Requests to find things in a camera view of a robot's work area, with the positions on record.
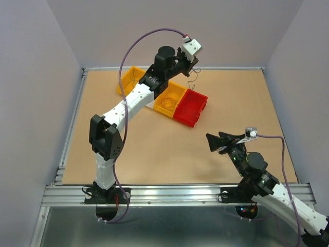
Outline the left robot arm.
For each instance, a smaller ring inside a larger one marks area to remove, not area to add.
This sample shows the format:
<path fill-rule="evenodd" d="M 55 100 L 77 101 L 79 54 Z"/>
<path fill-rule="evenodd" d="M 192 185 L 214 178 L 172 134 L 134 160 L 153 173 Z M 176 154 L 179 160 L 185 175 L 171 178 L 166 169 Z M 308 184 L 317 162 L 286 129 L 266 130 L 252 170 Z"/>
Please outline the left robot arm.
<path fill-rule="evenodd" d="M 182 45 L 177 50 L 171 46 L 161 47 L 154 63 L 140 78 L 132 91 L 113 109 L 102 116 L 94 115 L 90 120 L 89 143 L 96 154 L 96 178 L 93 182 L 98 199 L 104 203 L 114 198 L 116 184 L 113 166 L 124 146 L 120 133 L 127 129 L 128 122 L 147 104 L 163 93 L 169 80 L 184 74 L 198 62 L 201 45 L 194 42 Z"/>

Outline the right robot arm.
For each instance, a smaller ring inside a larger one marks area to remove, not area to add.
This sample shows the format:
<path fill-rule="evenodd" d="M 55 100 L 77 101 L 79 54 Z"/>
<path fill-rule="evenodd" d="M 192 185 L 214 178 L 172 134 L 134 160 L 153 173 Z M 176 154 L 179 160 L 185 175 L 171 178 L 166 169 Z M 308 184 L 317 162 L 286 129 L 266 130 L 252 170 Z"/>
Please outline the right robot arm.
<path fill-rule="evenodd" d="M 245 144 L 261 137 L 256 128 L 242 135 L 207 133 L 210 151 L 227 154 L 242 180 L 236 187 L 221 189 L 222 203 L 258 203 L 289 224 L 306 246 L 328 246 L 328 216 L 310 208 L 291 192 L 288 182 L 281 183 L 267 171 L 267 162 L 258 152 L 248 152 Z"/>

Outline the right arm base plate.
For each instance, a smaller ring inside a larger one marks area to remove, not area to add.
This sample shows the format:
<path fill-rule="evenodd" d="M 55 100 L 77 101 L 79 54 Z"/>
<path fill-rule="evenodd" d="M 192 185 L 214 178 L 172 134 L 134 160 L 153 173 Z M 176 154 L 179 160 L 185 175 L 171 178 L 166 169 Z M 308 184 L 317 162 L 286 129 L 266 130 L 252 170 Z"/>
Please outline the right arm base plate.
<path fill-rule="evenodd" d="M 216 196 L 216 200 L 219 203 L 233 204 L 236 203 L 236 214 L 228 213 L 240 220 L 248 222 L 258 222 L 268 219 L 272 216 L 272 213 L 265 217 L 259 217 L 258 204 L 252 201 L 243 192 L 239 191 L 236 186 L 221 187 L 219 193 Z"/>

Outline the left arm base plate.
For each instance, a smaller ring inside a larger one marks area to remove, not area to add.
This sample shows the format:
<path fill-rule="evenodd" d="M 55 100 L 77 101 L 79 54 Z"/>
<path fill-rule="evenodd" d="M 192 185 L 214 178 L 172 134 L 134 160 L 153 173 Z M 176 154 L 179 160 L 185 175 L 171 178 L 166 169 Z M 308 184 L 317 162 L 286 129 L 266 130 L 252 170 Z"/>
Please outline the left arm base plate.
<path fill-rule="evenodd" d="M 105 224 L 116 223 L 126 215 L 127 210 L 119 216 L 119 206 L 130 202 L 131 188 L 123 188 L 123 191 L 116 186 L 109 190 L 97 186 L 83 186 L 84 204 L 95 206 L 95 214 L 98 221 Z"/>

